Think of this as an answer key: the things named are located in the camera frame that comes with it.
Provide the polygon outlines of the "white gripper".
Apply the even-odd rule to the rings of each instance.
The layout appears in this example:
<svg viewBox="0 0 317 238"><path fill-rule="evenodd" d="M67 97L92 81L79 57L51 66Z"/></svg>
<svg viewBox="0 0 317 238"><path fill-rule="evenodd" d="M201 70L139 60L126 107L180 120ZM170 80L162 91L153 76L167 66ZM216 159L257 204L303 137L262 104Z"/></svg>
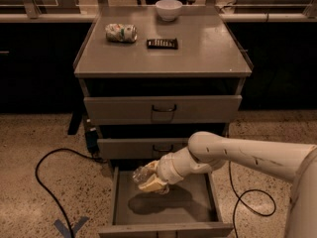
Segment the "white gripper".
<svg viewBox="0 0 317 238"><path fill-rule="evenodd" d="M169 184L176 184L183 180L174 167L172 154L162 156L159 161L151 161L145 165L145 168L151 176L138 185L138 188L144 192L165 194L169 192Z"/></svg>

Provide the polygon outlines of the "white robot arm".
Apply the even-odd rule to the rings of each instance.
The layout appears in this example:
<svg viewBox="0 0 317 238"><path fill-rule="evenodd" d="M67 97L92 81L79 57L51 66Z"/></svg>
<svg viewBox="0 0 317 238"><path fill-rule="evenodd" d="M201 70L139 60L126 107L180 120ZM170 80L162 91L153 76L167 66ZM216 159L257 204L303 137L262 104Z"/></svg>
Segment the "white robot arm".
<svg viewBox="0 0 317 238"><path fill-rule="evenodd" d="M192 174L206 174L232 162L292 184L284 238L317 238L317 146L193 134L187 146L138 168L142 191L164 190Z"/></svg>

